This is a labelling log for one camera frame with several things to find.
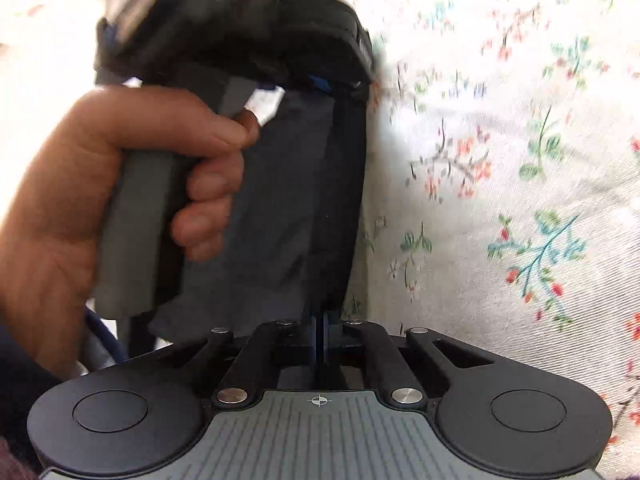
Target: hand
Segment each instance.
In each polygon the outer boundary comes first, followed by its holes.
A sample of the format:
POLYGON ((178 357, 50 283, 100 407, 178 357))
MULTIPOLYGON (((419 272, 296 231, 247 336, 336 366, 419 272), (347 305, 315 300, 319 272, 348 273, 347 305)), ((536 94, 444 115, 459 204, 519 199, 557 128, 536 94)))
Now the hand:
POLYGON ((251 112, 220 117, 184 90, 108 87, 81 98, 34 158, 0 230, 0 321, 16 342, 43 368, 70 376, 123 148, 205 159, 187 182, 194 202, 172 222, 186 256, 205 260, 222 247, 242 181, 240 149, 257 136, 251 112))

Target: floral tablecloth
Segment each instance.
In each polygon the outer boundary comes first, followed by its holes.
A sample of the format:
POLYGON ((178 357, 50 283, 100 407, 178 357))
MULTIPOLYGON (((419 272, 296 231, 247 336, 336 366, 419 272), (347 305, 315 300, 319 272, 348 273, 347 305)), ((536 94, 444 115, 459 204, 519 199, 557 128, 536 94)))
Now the floral tablecloth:
POLYGON ((345 304, 580 381, 640 472, 640 0, 346 0, 379 58, 345 304))

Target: dark gray fabric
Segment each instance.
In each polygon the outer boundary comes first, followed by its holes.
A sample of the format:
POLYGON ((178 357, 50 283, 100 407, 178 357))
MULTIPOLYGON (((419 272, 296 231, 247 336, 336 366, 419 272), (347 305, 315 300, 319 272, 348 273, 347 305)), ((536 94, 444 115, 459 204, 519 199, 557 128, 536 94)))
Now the dark gray fabric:
POLYGON ((160 306, 152 333, 181 342, 214 326, 245 335, 268 320, 301 317, 314 184, 333 113, 331 97, 287 91, 260 141, 244 154, 244 182, 223 252, 186 263, 182 293, 160 306))

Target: gray panel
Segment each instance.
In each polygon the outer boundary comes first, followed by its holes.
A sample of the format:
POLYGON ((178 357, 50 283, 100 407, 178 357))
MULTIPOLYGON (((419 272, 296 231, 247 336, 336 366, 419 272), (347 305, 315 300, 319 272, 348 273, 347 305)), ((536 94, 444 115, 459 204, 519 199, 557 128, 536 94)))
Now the gray panel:
MULTIPOLYGON (((497 480, 453 455, 418 413, 373 392, 266 392, 215 416, 202 439, 140 480, 497 480), (319 405, 318 397, 322 396, 319 405)), ((597 480, 593 471, 566 477, 597 480)), ((44 480, 65 477, 48 472, 44 480)))

